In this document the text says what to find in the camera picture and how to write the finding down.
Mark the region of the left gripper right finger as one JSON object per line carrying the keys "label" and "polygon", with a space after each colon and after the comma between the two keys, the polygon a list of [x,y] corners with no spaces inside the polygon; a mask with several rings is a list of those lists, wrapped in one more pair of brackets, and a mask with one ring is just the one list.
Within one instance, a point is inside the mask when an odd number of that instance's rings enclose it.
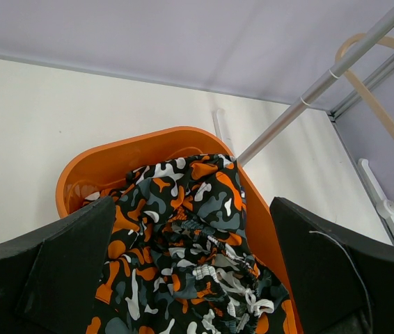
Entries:
{"label": "left gripper right finger", "polygon": [[285,198],[270,214],[305,333],[394,333],[394,246]]}

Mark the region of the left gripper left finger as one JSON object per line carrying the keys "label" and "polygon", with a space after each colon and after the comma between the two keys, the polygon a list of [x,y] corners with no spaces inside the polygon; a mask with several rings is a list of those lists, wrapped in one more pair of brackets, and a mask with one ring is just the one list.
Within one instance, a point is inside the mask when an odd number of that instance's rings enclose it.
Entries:
{"label": "left gripper left finger", "polygon": [[101,198],[0,244],[0,333],[85,333],[116,207]]}

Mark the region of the orange black camo shorts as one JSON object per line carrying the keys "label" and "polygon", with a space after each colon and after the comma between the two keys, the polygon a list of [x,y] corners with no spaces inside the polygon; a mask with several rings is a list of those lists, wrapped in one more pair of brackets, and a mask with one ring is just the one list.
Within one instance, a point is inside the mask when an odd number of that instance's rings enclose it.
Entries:
{"label": "orange black camo shorts", "polygon": [[285,286],[250,250],[237,162],[143,166],[110,196],[115,221],[88,333],[296,333]]}

